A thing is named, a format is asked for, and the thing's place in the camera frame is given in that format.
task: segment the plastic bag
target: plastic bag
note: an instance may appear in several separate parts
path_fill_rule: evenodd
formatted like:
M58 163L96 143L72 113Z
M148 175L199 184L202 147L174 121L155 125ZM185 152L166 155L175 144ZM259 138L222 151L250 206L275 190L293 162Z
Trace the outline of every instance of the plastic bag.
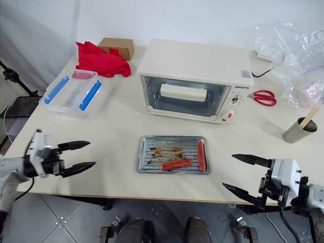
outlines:
M299 109L324 103L324 29L304 33L301 24L255 26L258 55L272 62L284 97Z

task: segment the table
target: table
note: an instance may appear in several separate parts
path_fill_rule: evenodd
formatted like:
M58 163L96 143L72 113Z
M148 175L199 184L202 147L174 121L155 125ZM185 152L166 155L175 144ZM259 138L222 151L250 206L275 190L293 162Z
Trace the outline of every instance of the table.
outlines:
M82 149L62 154L66 167L83 161L96 161L91 169L68 178L50 175L35 179L31 192L91 197L154 198L245 204L222 186L238 186L257 196L260 179L266 168L251 166L231 157L235 153L264 158L297 159L302 175L310 183L324 184L324 109L315 117L318 131L295 144L282 139L283 132L308 110L293 109L280 98L282 90L271 73L255 79L254 90L269 89L278 97L278 105L266 107L248 98L237 117L228 124L152 115L146 112L142 85L136 75L145 48L136 48L130 61L133 74L124 78L101 80L114 86L106 105L97 116L78 119L53 114L38 106L21 130L6 157L22 156L36 129L51 135L56 146L74 140L91 142ZM255 59L252 70L263 73L268 63ZM61 75L77 64L77 54L63 68ZM210 151L209 175L139 174L136 171L140 138L143 135L204 136ZM25 191L30 182L21 184Z

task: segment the cardboard box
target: cardboard box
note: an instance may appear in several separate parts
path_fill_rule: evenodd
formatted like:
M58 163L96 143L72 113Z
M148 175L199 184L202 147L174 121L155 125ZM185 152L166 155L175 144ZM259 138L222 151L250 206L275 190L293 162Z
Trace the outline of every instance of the cardboard box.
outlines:
M134 53L132 39L104 38L98 45L106 53L120 56L129 61Z

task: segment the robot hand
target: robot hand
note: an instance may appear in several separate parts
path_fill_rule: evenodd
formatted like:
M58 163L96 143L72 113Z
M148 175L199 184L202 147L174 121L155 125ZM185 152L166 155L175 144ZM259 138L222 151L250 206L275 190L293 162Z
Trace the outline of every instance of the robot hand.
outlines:
M59 144L52 148L50 136L37 130L25 150L23 157L0 158L0 242L7 214L15 201L17 187L30 178L49 174L68 177L91 168L96 162L85 162L65 168L60 154L66 150L75 150L90 144L87 141L74 141Z
M248 164L257 164L269 169L265 177L261 178L259 187L261 197L251 196L241 188L223 183L229 191L262 210L265 209L268 197L278 201L283 222L299 242L297 234L285 222L282 215L283 208L291 204L293 213L309 217L314 242L324 242L324 187L307 185L308 177L301 176L302 171L295 159L265 159L248 154L232 156Z

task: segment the power cord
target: power cord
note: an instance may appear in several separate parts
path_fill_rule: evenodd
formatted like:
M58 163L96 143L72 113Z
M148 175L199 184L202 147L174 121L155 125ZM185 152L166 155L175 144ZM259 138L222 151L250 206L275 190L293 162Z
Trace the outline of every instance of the power cord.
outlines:
M288 243L288 241L286 240L286 238L282 235L282 233L279 231L278 227L275 225L275 223L269 218L268 213L265 213L265 216L267 217L267 219L270 221L270 223L273 225L273 227L275 228L275 230L278 232L278 234L280 235L280 237L284 240L285 243Z
M292 226L289 224L289 222L287 221L287 219L284 216L284 208L283 207L279 207L279 213L280 213L280 217L281 217L283 223L285 224L285 226L294 235L296 242L300 243L298 234L295 232L295 230L292 228Z
M272 68L270 68L269 70L265 71L263 74L260 74L260 75L255 75L254 73L252 73L252 76L253 77L262 77L263 75L267 74L268 72L270 72L272 69L274 69L275 67L279 66L280 64L282 64L282 62L284 61L285 59L283 58L281 62L279 62L277 65L274 65Z
M269 69L268 71L264 72L263 74L261 75L255 75L254 73L252 73L252 76L253 77L262 77L263 75L267 74L268 72L270 72L272 69Z
M11 140L11 138L10 138L10 136L9 136L9 134L8 134L8 131L7 131L7 127L6 127L6 114L7 114L7 111L8 111L8 109L9 109L9 107L11 107L14 103L15 103L15 101L17 100L17 97L8 105L8 107L7 107L7 109L6 109L6 111L5 111L5 114L4 114L4 127L5 127L5 133L6 133L6 135L8 136L8 138L9 138L9 141L11 142L11 143L13 143L12 142L12 140Z
M27 145L27 147L26 147L26 149L25 149L25 152L24 152L24 158L25 158L25 156L26 156L26 154L27 154L27 151L28 151L28 148L29 148L29 146L30 146L30 144L31 144L31 141L32 141L32 138L30 139L30 141L29 141L29 143L28 143L28 145ZM15 201L17 201L19 198L21 198L21 197L23 197L24 195L26 195L30 190L31 190L31 188L33 187L33 185L34 185L34 183L35 183L35 179L34 178L31 178L31 180L32 180L32 182L31 182L31 185L30 185L30 187L24 192L24 193L22 193L22 194L20 194L18 197L16 197L15 198Z
M26 195L26 194L31 190L31 188L33 187L34 182L35 182L35 179L32 178L32 179L31 179L31 185L30 185L30 187L29 187L29 188L28 188L24 193L22 193L22 194L20 194L18 197L16 197L16 198L15 198L15 201L17 201L19 198L21 198L21 197L23 197L24 195Z

